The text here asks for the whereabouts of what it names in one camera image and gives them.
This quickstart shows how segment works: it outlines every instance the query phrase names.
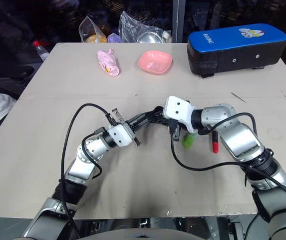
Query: gray floor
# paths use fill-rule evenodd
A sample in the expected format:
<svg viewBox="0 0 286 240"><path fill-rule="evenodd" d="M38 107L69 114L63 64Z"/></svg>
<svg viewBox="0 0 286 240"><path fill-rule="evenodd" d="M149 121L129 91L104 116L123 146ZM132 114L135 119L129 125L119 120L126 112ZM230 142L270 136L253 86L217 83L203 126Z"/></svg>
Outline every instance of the gray floor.
<svg viewBox="0 0 286 240"><path fill-rule="evenodd" d="M248 224L253 219L255 215L240 215L230 217L231 222L241 223L244 232L246 231ZM210 216L206 217L210 232L212 234L213 240L220 240L218 227L216 222L216 217ZM21 218L1 218L0 217L0 240L11 240L16 237L20 237L23 231L26 229L30 223L30 219ZM256 219L255 223L252 225L251 231L249 232L247 240L267 240L268 239L268 223L262 220L260 217Z"/></svg>

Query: beige tabletop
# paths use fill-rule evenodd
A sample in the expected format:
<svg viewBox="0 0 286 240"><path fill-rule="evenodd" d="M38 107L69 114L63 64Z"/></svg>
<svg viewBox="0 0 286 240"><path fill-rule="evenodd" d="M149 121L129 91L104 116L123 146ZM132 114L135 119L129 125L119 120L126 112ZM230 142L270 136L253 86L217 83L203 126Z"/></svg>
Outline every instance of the beige tabletop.
<svg viewBox="0 0 286 240"><path fill-rule="evenodd" d="M99 68L96 51L114 48L120 74L110 77ZM173 56L164 75L138 68L148 50ZM60 157L69 122L83 103L124 118L164 105L168 96L189 100L199 108L219 103L237 112L250 112L258 135L286 171L286 66L282 60L261 70L218 73L202 79L190 72L187 46L178 44L60 43L38 70L0 127L0 217L32 218L53 193L60 174ZM250 125L246 117L242 121ZM66 167L87 134L108 122L96 109L86 108L70 135ZM181 168L170 152L164 126L137 132L142 145L114 148L100 164L101 177L90 182L76 213L78 219L182 217L256 212L251 188L236 166L207 172ZM187 165L205 167L232 160L221 146L211 151L208 136L199 136L190 149L175 145Z"/></svg>

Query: wire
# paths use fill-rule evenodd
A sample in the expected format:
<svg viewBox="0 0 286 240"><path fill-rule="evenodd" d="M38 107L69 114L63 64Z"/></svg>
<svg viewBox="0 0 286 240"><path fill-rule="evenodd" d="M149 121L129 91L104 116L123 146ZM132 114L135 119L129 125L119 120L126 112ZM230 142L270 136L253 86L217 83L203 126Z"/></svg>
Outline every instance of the wire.
<svg viewBox="0 0 286 240"><path fill-rule="evenodd" d="M254 133L257 135L257 127L256 127L256 120L254 118L254 116L252 114L250 114L249 112L241 112L241 113L238 113L238 114L235 114L233 116L230 116L224 120L221 120L220 122L216 123L214 126L212 126L209 130L209 133L212 132L214 129L216 129L219 125L229 121L229 120L232 120L232 119L235 119L237 117L240 117L240 116L249 116L252 120L252 123L253 123L253 131Z"/></svg>
<svg viewBox="0 0 286 240"><path fill-rule="evenodd" d="M102 174L102 172L103 172L102 167L88 154L87 150L85 149L85 148L86 148L86 142L85 142L85 141L86 141L88 138L90 138L90 137L92 137L92 136L94 136L94 135L95 135L95 133L92 133L92 134L86 136L86 137L82 140L82 144L81 144L83 153L84 153L84 154L86 155L86 157L99 169L99 173L96 174L92 179L97 178L97 177L100 176L100 175Z"/></svg>
<svg viewBox="0 0 286 240"><path fill-rule="evenodd" d="M102 107L96 105L96 104L92 104L92 103L85 103L83 104L82 106L80 106L78 108L78 110L75 112L74 116L72 117L72 120L68 126L68 129L67 129L67 133L66 133L66 136L65 136L65 141L64 141L64 146L63 146L63 151L62 151L62 159L61 159L61 179L60 179L60 182L61 182L61 193L62 193L62 206L64 208L64 211L68 217L68 220L70 221L76 235L77 235L77 238L81 238L81 235L79 233L79 230L76 226L76 223L71 215L71 213L69 212L68 208L67 208L67 205L66 205L66 188L65 188L65 177L64 177L64 162L65 162L65 153L66 153L66 147L67 147L67 142L68 142L68 138L69 138L69 134L71 132L71 129L72 129L72 126L73 126L73 123L77 117L77 115L79 114L79 112L84 108L84 107L95 107L99 110L101 110L105 116L107 117L108 121L111 123L111 117L110 117L110 114Z"/></svg>
<svg viewBox="0 0 286 240"><path fill-rule="evenodd" d="M279 188L281 188L283 191L286 192L286 187L284 185L282 185L280 182L278 182L277 180L275 180L273 177L267 175L266 173L264 173L263 171L260 171L254 167L251 167L245 163L242 162L235 162L235 161L227 161L227 162L222 162L222 163L218 163L212 166L208 166L208 167L203 167L203 168L195 168L195 167L190 167L187 165L184 165L176 156L175 154L175 149L174 149L174 140L173 140L173 134L170 134L171 136L171 150L172 150L172 154L174 159L176 160L176 162L182 166L185 169L191 170L191 171L196 171L196 172L203 172L203 171L207 171L207 170L211 170L211 169L215 169L221 166L227 166L227 165L234 165L234 166L240 166L241 168L247 169L248 171L252 171L255 172L259 175L261 175L262 177L269 179L270 181L272 181L274 184L276 184Z"/></svg>
<svg viewBox="0 0 286 240"><path fill-rule="evenodd" d="M257 214L254 216L254 218L251 220L251 222L249 223L248 228L247 228L246 233L245 233L244 240L247 240L249 231L250 231L250 229L252 228L252 225L254 224L254 222L256 221L256 219L258 218L258 216L259 216L259 213L257 213Z"/></svg>

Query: plastic bag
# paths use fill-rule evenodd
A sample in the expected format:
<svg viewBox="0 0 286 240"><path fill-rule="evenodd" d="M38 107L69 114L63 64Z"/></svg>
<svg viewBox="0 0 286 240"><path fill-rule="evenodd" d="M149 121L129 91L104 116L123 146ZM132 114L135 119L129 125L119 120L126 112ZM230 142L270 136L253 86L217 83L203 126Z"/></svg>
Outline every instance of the plastic bag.
<svg viewBox="0 0 286 240"><path fill-rule="evenodd" d="M82 43L107 43L105 34L88 16L79 25L78 32Z"/></svg>
<svg viewBox="0 0 286 240"><path fill-rule="evenodd" d="M164 43L166 39L163 37L163 32L165 31L159 27L142 24L124 11L121 14L118 35L122 43Z"/></svg>

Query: white joint cover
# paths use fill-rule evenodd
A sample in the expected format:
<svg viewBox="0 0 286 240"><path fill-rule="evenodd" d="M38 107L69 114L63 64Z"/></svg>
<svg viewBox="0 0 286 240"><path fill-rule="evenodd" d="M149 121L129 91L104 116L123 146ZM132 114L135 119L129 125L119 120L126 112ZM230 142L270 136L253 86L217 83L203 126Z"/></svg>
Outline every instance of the white joint cover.
<svg viewBox="0 0 286 240"><path fill-rule="evenodd" d="M107 132L120 147L128 146L132 143L131 135L121 124L113 126Z"/></svg>
<svg viewBox="0 0 286 240"><path fill-rule="evenodd" d="M163 115L167 119L175 119L181 122L190 133L196 133L197 130L193 129L191 123L192 112L195 109L189 102L175 96L170 96L166 100Z"/></svg>

